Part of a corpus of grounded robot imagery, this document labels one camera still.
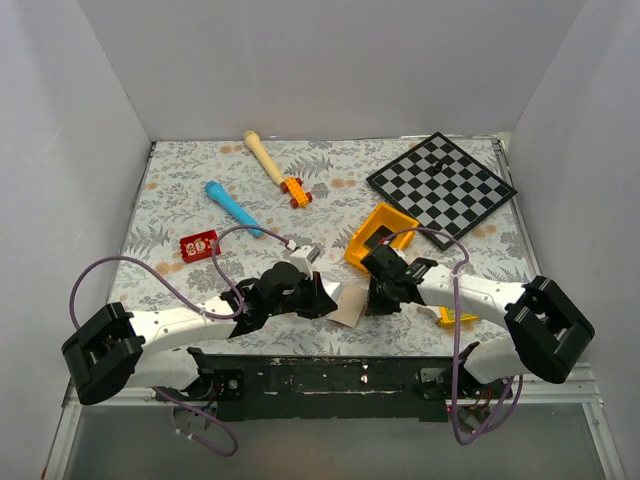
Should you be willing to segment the yellow plastic bin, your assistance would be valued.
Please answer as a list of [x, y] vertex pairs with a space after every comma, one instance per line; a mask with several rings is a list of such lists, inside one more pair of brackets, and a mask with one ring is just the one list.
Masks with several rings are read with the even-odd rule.
[[361, 261], [382, 239], [394, 232], [418, 226], [419, 222], [416, 219], [405, 215], [384, 202], [379, 203], [352, 235], [346, 248], [344, 259], [351, 266], [367, 275], [368, 272], [361, 264]]

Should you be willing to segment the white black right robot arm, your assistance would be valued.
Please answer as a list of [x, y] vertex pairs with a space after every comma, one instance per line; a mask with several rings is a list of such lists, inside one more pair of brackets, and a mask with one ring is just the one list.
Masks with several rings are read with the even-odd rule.
[[591, 323], [547, 277], [520, 284], [456, 275], [434, 260], [418, 257], [407, 263], [384, 244], [361, 264], [370, 274], [372, 315], [398, 312], [403, 303], [459, 307], [509, 332], [473, 348], [453, 371], [453, 387], [464, 397], [479, 395], [495, 380], [527, 373], [561, 384], [595, 336]]

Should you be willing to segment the black credit card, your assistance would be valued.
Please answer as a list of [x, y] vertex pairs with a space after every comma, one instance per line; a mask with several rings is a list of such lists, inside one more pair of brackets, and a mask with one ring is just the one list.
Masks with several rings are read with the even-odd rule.
[[369, 250], [373, 250], [391, 234], [392, 231], [389, 228], [385, 225], [379, 225], [378, 228], [366, 239], [364, 246]]

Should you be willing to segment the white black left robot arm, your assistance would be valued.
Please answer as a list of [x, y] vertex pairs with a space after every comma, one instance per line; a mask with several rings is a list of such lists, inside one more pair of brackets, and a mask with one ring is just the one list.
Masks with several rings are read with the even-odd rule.
[[129, 312], [120, 302], [107, 304], [77, 327], [62, 354], [83, 405], [136, 387], [181, 390], [200, 400], [211, 392], [213, 377], [197, 365], [187, 346], [253, 333], [283, 314], [327, 316], [338, 308], [340, 287], [318, 271], [306, 274], [278, 262], [260, 277], [239, 283], [242, 302], [226, 291], [195, 308]]

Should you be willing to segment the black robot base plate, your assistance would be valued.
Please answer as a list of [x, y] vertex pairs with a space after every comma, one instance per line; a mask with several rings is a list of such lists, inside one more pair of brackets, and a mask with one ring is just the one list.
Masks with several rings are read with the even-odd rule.
[[195, 347], [188, 357], [195, 378], [167, 393], [213, 402], [224, 422], [448, 419], [449, 357], [214, 355]]

